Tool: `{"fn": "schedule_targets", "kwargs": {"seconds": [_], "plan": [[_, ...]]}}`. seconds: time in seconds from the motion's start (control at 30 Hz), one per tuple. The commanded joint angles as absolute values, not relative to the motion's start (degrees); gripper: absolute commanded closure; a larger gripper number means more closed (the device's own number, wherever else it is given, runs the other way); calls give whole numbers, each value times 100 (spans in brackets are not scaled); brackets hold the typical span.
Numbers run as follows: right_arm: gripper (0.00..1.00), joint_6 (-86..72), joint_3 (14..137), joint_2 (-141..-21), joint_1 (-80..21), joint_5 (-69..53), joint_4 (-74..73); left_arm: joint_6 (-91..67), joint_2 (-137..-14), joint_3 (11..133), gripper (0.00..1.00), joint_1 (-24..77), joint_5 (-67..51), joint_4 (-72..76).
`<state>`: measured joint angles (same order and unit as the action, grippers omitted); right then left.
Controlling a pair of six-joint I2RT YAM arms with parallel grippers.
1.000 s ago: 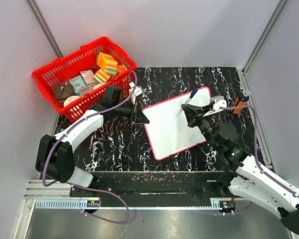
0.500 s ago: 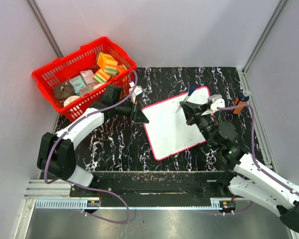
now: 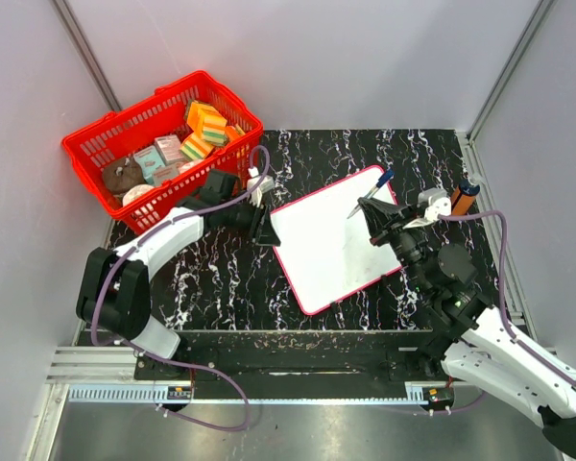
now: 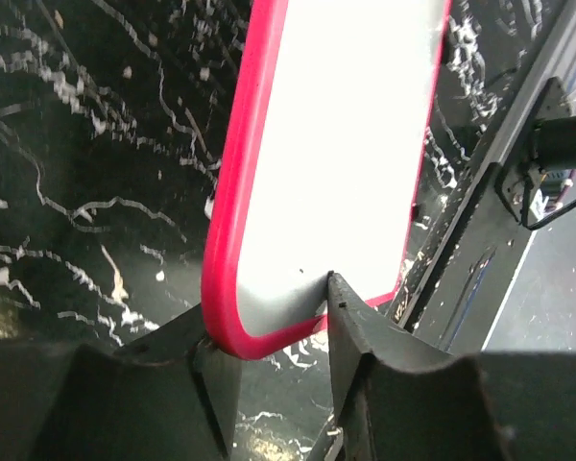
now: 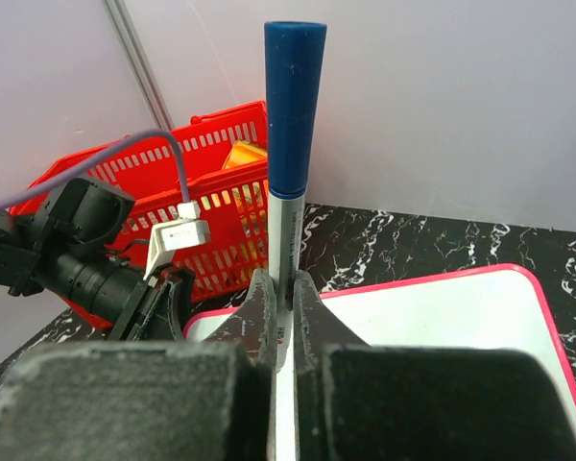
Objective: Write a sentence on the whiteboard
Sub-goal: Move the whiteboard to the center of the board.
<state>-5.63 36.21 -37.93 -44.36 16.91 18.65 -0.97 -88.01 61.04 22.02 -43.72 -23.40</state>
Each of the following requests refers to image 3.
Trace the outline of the blue capped whiteboard marker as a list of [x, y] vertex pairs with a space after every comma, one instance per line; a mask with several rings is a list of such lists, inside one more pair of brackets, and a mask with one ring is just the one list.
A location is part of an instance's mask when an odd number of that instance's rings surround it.
[[[392, 169], [386, 170], [376, 181], [375, 185], [365, 194], [366, 199], [372, 198], [383, 186], [385, 186], [393, 177], [395, 173]], [[361, 206], [359, 204], [349, 213], [348, 219], [354, 216], [359, 210]]]

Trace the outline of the pink framed whiteboard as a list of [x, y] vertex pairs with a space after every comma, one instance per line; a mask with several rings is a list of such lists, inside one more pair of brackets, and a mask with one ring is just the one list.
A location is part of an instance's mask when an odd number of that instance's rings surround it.
[[384, 169], [367, 167], [271, 213], [279, 264], [303, 314], [313, 316], [400, 270], [393, 250], [375, 247], [364, 214], [348, 213]]

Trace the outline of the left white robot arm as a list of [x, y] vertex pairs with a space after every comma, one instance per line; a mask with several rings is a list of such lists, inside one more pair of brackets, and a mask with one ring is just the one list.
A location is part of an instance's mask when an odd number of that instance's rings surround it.
[[174, 256], [209, 231], [244, 231], [252, 243], [278, 246], [264, 195], [275, 187], [253, 167], [243, 193], [238, 178], [213, 169], [203, 186], [178, 202], [150, 230], [114, 250], [89, 255], [76, 304], [77, 316], [156, 355], [156, 369], [168, 379], [184, 376], [189, 358], [180, 336], [151, 313], [151, 280]]

